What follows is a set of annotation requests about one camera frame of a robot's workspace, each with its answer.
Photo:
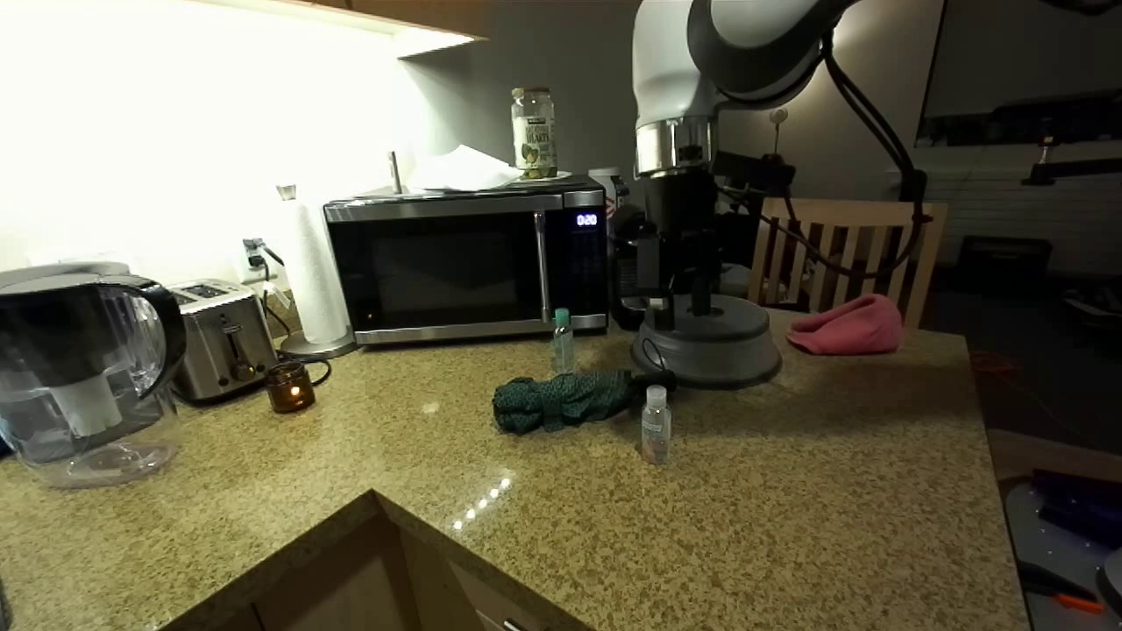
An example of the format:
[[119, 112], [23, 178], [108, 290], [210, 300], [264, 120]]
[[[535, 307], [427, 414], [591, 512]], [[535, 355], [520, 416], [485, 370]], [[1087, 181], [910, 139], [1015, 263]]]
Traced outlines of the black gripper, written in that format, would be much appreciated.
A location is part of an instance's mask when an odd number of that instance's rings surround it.
[[645, 181], [645, 204], [609, 219], [613, 317], [641, 320], [650, 297], [681, 294], [689, 313], [711, 313], [721, 256], [741, 220], [714, 215], [717, 186], [707, 169]]

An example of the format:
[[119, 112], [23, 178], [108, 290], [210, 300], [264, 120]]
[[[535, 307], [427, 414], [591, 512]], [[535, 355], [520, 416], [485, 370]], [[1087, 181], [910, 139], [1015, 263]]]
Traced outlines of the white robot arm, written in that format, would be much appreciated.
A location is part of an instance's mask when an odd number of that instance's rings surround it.
[[714, 294], [714, 125], [724, 109], [792, 102], [817, 69], [901, 173], [910, 236], [876, 265], [817, 263], [879, 282], [908, 263], [924, 223], [924, 174], [893, 125], [833, 56], [833, 27], [854, 0], [639, 0], [632, 26], [636, 174], [657, 194], [657, 231], [639, 244], [639, 286], [696, 300]]

